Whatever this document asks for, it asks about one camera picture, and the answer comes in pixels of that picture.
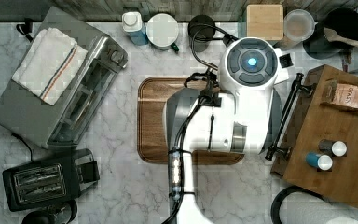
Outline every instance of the small bottle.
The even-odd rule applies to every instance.
[[[146,27],[139,12],[127,12],[122,16],[123,29],[130,36],[135,45],[146,45],[149,40],[146,36]]]

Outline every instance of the white towel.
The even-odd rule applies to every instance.
[[[13,75],[13,80],[54,105],[86,58],[87,51],[63,32],[42,30]]]

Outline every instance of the kitchen counter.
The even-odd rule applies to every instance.
[[[180,24],[175,54],[150,45],[134,46],[122,31],[120,23],[90,23],[111,35],[129,53],[129,64],[113,83],[80,145],[89,148],[99,163],[101,180],[88,194],[77,199],[75,223],[161,223],[169,215],[167,165],[146,163],[137,153],[137,93],[148,77],[188,77],[204,72],[205,67],[191,55],[186,24]],[[222,28],[236,34],[236,23],[223,23]],[[28,40],[15,29],[15,23],[0,23],[0,95],[20,64]],[[201,59],[219,64],[225,51],[222,43],[213,42]],[[290,79],[276,86],[282,103],[287,97],[296,72],[327,63],[340,68],[338,57],[327,61],[310,58],[302,46],[290,50],[295,66]],[[50,151],[34,148],[34,158]],[[21,223],[30,211],[12,213],[7,206],[2,172],[30,160],[28,149],[0,126],[0,223]],[[245,155],[235,165],[198,166],[198,205],[214,223],[271,223],[269,210],[276,194],[287,184],[270,175],[272,162],[263,155]],[[342,209],[358,213],[341,204]]]

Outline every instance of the wooden tray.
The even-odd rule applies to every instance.
[[[183,88],[182,77],[151,77],[138,89],[138,154],[150,163],[167,163],[168,149],[162,127],[165,102]],[[202,89],[205,82],[189,83],[189,88]],[[206,164],[235,164],[243,155],[224,152],[195,151],[193,162]]]

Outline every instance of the wooden board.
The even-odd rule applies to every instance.
[[[246,9],[246,34],[264,40],[282,40],[282,5],[249,5]]]
[[[358,115],[320,104],[326,80],[334,78],[358,86],[358,77],[327,65],[309,75],[310,78],[320,76],[320,80],[283,171],[283,179],[358,208]],[[318,144],[322,139],[340,140],[348,146],[346,157],[333,158],[331,172],[318,172],[305,162],[309,152],[320,153]]]
[[[138,154],[146,162],[166,163],[168,149],[162,128],[162,110],[165,102],[183,88],[181,77],[151,77],[138,89]],[[201,89],[205,82],[194,82],[190,88]],[[197,164],[235,164],[243,155],[235,153],[195,151]]]

